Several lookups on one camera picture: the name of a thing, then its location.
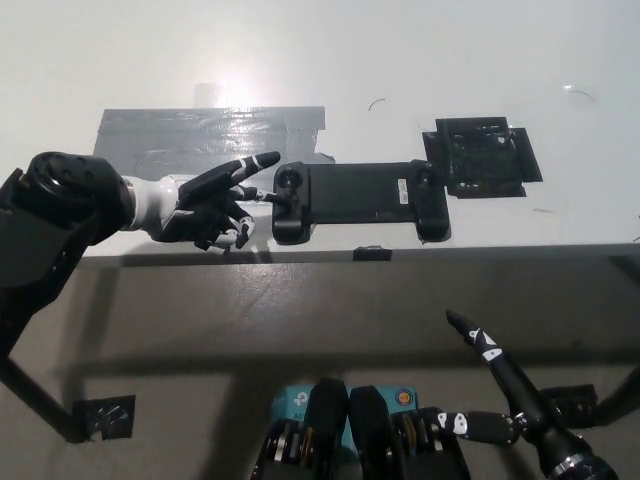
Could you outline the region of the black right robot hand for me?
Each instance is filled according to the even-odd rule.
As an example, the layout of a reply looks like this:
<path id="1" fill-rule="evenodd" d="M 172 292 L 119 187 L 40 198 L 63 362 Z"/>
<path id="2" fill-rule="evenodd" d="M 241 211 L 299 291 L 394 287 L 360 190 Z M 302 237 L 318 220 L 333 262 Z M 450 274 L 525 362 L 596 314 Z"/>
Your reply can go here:
<path id="1" fill-rule="evenodd" d="M 559 469 L 592 455 L 589 444 L 569 432 L 551 404 L 486 330 L 452 310 L 446 312 L 446 318 L 491 371 L 506 397 L 511 418 L 524 439 L 536 448 L 545 477 L 557 478 Z"/>

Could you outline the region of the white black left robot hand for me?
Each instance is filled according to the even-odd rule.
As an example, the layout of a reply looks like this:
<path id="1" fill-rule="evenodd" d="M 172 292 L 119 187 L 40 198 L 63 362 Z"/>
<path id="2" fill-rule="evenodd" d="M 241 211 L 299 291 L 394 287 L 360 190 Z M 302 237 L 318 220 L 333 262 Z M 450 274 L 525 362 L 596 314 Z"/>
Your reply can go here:
<path id="1" fill-rule="evenodd" d="M 241 202 L 289 204 L 274 192 L 242 184 L 280 159 L 273 151 L 232 160 L 197 176 L 172 174 L 158 181 L 127 177 L 133 216 L 126 229 L 144 231 L 160 243 L 190 242 L 204 251 L 240 249 L 255 231 L 254 218 Z"/>

